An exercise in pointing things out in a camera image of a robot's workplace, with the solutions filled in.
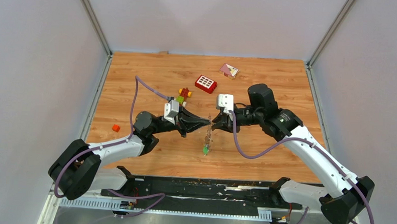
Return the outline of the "large clear keyring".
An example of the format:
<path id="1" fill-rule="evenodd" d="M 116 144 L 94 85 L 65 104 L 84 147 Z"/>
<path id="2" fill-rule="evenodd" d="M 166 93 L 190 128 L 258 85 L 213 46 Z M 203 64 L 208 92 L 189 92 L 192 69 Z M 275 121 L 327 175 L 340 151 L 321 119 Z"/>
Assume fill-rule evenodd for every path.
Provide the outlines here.
<path id="1" fill-rule="evenodd" d="M 212 141 L 212 126 L 213 126 L 213 119 L 212 116 L 209 115 L 208 116 L 208 120 L 210 121 L 210 124 L 207 127 L 207 132 L 206 132 L 206 136 L 205 136 L 205 142 L 204 142 L 204 146 L 206 147 L 206 149 L 209 151 L 211 149 L 211 143 Z"/>

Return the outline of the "bunch of coloured keys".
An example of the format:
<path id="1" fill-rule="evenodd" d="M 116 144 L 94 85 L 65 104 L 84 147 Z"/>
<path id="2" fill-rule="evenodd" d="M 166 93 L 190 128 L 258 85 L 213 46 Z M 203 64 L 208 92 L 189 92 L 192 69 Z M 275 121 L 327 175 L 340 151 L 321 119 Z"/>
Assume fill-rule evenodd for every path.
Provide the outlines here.
<path id="1" fill-rule="evenodd" d="M 208 155 L 208 153 L 210 152 L 210 145 L 204 144 L 202 152 L 203 152 L 204 155 Z"/>

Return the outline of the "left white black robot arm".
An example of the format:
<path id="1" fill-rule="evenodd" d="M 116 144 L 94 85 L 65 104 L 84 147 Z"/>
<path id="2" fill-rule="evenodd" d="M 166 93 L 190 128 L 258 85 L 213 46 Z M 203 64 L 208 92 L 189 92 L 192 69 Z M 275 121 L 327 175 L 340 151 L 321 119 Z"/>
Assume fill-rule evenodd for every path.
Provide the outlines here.
<path id="1" fill-rule="evenodd" d="M 104 166 L 125 158 L 150 153 L 158 144 L 157 133 L 178 131 L 182 137 L 202 127 L 210 120 L 192 114 L 185 108 L 174 116 L 164 118 L 143 111 L 137 114 L 130 135 L 101 143 L 72 141 L 49 168 L 55 183 L 54 194 L 59 198 L 74 200 L 90 190 L 115 190 L 128 197 L 134 191 L 130 173 L 124 167 L 105 169 Z"/>

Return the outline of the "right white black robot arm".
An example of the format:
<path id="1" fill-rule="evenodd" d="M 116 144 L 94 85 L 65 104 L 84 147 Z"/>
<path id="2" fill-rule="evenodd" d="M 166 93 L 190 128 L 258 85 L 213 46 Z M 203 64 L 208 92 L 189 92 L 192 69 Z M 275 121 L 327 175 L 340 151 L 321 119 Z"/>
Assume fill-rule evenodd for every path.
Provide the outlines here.
<path id="1" fill-rule="evenodd" d="M 374 190 L 371 178 L 358 177 L 338 162 L 310 133 L 291 110 L 279 108 L 273 91 L 266 84 L 248 88 L 250 104 L 238 108 L 230 94 L 217 96 L 219 114 L 212 129 L 237 135 L 242 126 L 258 125 L 300 158 L 321 181 L 321 187 L 306 185 L 290 178 L 281 178 L 273 185 L 269 199 L 275 207 L 297 203 L 320 210 L 332 224 L 353 224 L 355 217 L 366 210 L 369 223 L 375 224 L 369 201 Z"/>

